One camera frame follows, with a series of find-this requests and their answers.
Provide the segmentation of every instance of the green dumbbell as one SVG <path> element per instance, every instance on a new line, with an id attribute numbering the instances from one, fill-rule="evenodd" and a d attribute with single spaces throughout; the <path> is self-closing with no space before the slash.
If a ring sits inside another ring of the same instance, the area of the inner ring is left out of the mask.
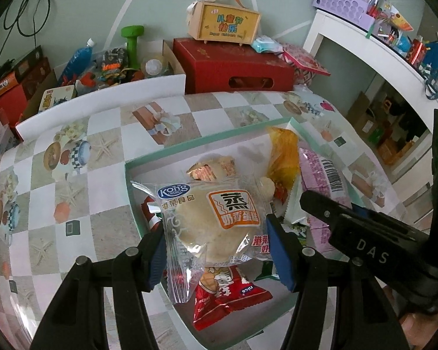
<path id="1" fill-rule="evenodd" d="M 136 56 L 136 41 L 144 34 L 144 26 L 133 25 L 124 27 L 121 31 L 123 38 L 126 38 L 126 51 L 128 52 L 128 66 L 131 69 L 140 69 L 140 64 Z"/>

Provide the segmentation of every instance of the black cable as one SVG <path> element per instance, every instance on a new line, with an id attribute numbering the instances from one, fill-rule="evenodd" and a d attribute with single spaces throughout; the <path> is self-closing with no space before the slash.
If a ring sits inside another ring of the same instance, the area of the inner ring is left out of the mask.
<path id="1" fill-rule="evenodd" d="M 8 34 L 7 34 L 6 38 L 5 38 L 5 40 L 3 41 L 3 45 L 2 45 L 2 47 L 0 49 L 0 56 L 2 55 L 2 52 L 5 49 L 5 45 L 6 45 L 7 41 L 8 41 L 8 38 L 10 38 L 10 34 L 12 33 L 15 25 L 16 25 L 16 27 L 18 29 L 18 32 L 20 33 L 21 36 L 26 37 L 26 38 L 34 37 L 34 47 L 37 47 L 36 35 L 43 29 L 43 27 L 45 26 L 45 24 L 46 24 L 46 22 L 48 20 L 48 16 L 50 14 L 50 0 L 47 0 L 47 14 L 46 14 L 45 19 L 42 22 L 42 25 L 40 26 L 40 28 L 38 30 L 36 30 L 35 15 L 37 13 L 37 9 L 39 7 L 40 2 L 41 2 L 41 0 L 38 0 L 38 2 L 36 4 L 36 9 L 34 10 L 34 14 L 33 14 L 33 29 L 34 29 L 34 32 L 32 32 L 31 34 L 24 33 L 21 30 L 21 28 L 20 28 L 20 18 L 23 16 L 23 14 L 24 14 L 24 12 L 25 12 L 25 10 L 27 8 L 27 5 L 29 3 L 29 0 L 22 0 L 21 1 L 20 8 L 18 9 L 18 13 L 17 13 L 15 19 L 13 20 L 13 22 L 9 26 L 6 25 L 6 18 L 8 17 L 8 12 L 10 10 L 11 4 L 8 5 L 8 8 L 5 11 L 5 16 L 3 18 L 3 29 L 5 31 L 8 31 Z"/>

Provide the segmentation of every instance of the white desk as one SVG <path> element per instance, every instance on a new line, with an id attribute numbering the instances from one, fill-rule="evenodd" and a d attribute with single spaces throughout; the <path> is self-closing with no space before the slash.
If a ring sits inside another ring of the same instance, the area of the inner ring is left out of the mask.
<path id="1" fill-rule="evenodd" d="M 388 81 L 414 108 L 428 130 L 433 132 L 433 111 L 438 109 L 438 100 L 426 98 L 424 79 L 388 46 L 374 37 L 365 36 L 366 32 L 362 29 L 325 11 L 317 10 L 304 49 L 315 56 L 326 37 L 350 51 Z M 425 140 L 430 141 L 431 145 L 431 136 L 426 136 Z M 431 159 L 430 150 L 393 184 L 401 201 L 426 183 L 432 183 Z"/>

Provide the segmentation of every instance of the bottle cap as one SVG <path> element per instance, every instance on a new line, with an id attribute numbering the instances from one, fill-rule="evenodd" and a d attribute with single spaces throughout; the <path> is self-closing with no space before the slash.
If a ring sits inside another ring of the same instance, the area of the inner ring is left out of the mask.
<path id="1" fill-rule="evenodd" d="M 162 71 L 162 62 L 159 59 L 150 59 L 146 62 L 146 73 L 156 76 Z"/>

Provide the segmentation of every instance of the barcode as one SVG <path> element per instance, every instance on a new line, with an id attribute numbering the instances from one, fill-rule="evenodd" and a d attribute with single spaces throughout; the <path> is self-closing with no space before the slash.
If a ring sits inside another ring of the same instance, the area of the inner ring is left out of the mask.
<path id="1" fill-rule="evenodd" d="M 332 161 L 328 159 L 322 159 L 321 163 L 323 164 L 323 167 L 325 168 L 326 176 L 329 180 L 329 185 L 331 187 L 331 192 L 341 192 L 344 189 L 342 188 L 342 181 L 339 177 L 339 173 L 336 170 L 336 167 L 334 167 L 334 164 Z"/>

